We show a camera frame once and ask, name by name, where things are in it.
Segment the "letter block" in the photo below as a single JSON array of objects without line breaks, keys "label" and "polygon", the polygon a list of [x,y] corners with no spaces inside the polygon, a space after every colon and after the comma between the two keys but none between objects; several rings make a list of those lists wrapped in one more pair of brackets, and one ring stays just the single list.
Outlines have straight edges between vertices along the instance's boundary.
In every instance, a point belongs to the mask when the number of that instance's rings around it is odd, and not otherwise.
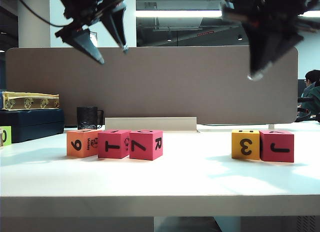
[{"label": "letter block", "polygon": [[231,157],[233,159],[260,160],[259,130],[233,129],[231,145]]},{"label": "letter block", "polygon": [[98,130],[79,129],[66,132],[66,155],[79,158],[98,154]]},{"label": "letter block", "polygon": [[107,129],[98,132],[98,158],[122,159],[129,155],[131,130]]},{"label": "letter block", "polygon": [[260,158],[269,162],[294,162],[295,135],[284,130],[260,130]]},{"label": "letter block", "polygon": [[130,133],[130,159],[153,161],[162,154],[162,130],[138,130]]},{"label": "letter block", "polygon": [[0,126],[2,129],[2,142],[3,146],[11,145],[11,126]]}]

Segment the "ceiling light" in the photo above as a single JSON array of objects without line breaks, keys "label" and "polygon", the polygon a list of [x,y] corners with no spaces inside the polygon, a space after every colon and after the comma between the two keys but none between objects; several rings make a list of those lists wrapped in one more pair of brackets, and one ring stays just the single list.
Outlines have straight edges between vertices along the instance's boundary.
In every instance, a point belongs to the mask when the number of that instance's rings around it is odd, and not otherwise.
[{"label": "ceiling light", "polygon": [[221,10],[137,10],[138,18],[218,18]]},{"label": "ceiling light", "polygon": [[301,14],[300,16],[319,18],[320,17],[320,10],[310,10],[310,11],[304,12],[304,14]]}]

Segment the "yellow block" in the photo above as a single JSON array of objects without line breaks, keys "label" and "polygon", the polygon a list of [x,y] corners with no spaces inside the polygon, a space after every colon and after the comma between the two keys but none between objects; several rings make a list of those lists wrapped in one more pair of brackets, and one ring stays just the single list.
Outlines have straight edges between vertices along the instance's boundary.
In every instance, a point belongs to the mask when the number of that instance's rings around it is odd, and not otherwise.
[{"label": "yellow block", "polygon": [[233,159],[260,160],[260,133],[259,130],[232,130]]}]

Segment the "green box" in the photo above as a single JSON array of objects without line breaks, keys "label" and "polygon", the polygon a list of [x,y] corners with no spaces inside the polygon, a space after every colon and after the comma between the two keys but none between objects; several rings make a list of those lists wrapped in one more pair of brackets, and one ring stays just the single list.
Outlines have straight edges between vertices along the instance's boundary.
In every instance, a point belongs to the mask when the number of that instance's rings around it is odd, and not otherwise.
[{"label": "green box", "polygon": [[11,126],[0,126],[3,129],[2,141],[4,146],[11,145]]}]

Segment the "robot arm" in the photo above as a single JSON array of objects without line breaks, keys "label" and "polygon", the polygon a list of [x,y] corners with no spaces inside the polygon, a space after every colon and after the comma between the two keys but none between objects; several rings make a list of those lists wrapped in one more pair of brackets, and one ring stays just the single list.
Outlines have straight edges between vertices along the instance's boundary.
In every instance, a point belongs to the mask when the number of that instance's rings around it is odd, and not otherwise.
[{"label": "robot arm", "polygon": [[83,29],[102,22],[116,43],[128,51],[124,34],[123,17],[126,6],[124,0],[61,0],[65,10],[64,16],[73,21],[55,33],[64,43],[90,56],[100,64],[104,59],[90,40],[90,30]]},{"label": "robot arm", "polygon": [[249,79],[261,79],[269,66],[302,41],[299,31],[320,29],[320,23],[299,16],[317,3],[318,0],[225,0],[222,18],[241,22],[249,39]]}]

